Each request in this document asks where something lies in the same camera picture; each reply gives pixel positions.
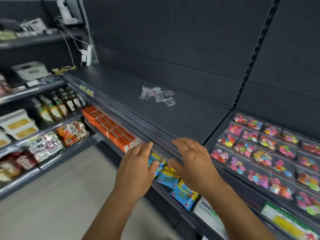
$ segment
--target floor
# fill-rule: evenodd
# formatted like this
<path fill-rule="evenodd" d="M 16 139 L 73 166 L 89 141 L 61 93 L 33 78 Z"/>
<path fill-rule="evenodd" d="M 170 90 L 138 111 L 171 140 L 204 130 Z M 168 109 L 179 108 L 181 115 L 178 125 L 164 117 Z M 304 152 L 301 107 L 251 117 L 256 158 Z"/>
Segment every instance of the floor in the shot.
<path fill-rule="evenodd" d="M 116 167 L 94 146 L 0 202 L 2 240 L 80 240 L 113 189 Z M 141 199 L 122 240 L 179 240 Z"/>

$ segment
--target hand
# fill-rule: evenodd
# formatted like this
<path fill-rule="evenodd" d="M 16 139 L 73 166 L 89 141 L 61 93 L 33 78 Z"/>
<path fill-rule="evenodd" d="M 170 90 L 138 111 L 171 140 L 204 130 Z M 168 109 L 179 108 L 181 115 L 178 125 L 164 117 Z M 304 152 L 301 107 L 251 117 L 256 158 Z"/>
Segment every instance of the hand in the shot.
<path fill-rule="evenodd" d="M 169 165 L 190 189 L 206 197 L 225 184 L 204 146 L 188 138 L 178 138 L 172 143 L 181 153 L 184 166 L 174 159 L 169 160 Z"/>
<path fill-rule="evenodd" d="M 114 192 L 138 200 L 151 186 L 159 166 L 153 161 L 148 168 L 148 158 L 153 142 L 142 143 L 131 148 L 122 158 L 115 178 Z"/>

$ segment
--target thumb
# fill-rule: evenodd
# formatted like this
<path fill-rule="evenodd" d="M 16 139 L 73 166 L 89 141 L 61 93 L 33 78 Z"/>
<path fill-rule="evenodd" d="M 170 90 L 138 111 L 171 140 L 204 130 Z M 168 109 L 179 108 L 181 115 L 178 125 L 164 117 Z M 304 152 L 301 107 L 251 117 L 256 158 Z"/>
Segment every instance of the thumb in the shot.
<path fill-rule="evenodd" d="M 177 172 L 179 176 L 183 174 L 183 166 L 176 160 L 170 159 L 169 165 Z"/>
<path fill-rule="evenodd" d="M 150 176 L 152 176 L 152 178 L 155 177 L 155 174 L 156 174 L 156 171 L 158 169 L 159 164 L 160 164 L 159 161 L 153 161 L 150 164 L 150 167 L 148 169 L 149 169 L 149 174 L 150 174 Z"/>

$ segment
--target white plastic container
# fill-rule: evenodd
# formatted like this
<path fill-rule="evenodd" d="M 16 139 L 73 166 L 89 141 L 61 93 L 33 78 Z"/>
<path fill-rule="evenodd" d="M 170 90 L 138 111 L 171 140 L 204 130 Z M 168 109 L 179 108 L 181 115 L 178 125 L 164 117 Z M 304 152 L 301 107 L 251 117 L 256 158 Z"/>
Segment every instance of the white plastic container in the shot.
<path fill-rule="evenodd" d="M 8 134 L 11 134 L 12 131 L 14 131 L 14 133 L 17 132 L 17 129 L 29 123 L 33 124 L 33 121 L 28 117 L 24 109 L 19 109 L 0 117 L 0 126 L 4 128 Z"/>
<path fill-rule="evenodd" d="M 0 130 L 0 148 L 11 143 L 11 140 L 5 133 Z"/>
<path fill-rule="evenodd" d="M 12 69 L 26 81 L 32 81 L 49 75 L 45 65 L 37 61 L 15 65 Z"/>
<path fill-rule="evenodd" d="M 24 126 L 19 127 L 18 129 L 11 130 L 8 132 L 16 140 L 21 140 L 35 132 L 37 132 L 39 128 L 35 125 L 34 122 L 28 123 Z"/>

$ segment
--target forearm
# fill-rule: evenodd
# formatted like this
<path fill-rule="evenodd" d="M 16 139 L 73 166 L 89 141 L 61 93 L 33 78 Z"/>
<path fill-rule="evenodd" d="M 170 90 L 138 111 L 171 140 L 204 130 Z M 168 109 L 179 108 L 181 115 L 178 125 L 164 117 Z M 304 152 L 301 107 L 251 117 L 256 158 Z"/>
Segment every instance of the forearm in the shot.
<path fill-rule="evenodd" d="M 120 240 L 138 199 L 125 192 L 112 192 L 82 240 Z"/>
<path fill-rule="evenodd" d="M 276 240 L 226 182 L 216 190 L 210 190 L 205 199 L 222 220 L 231 240 Z"/>

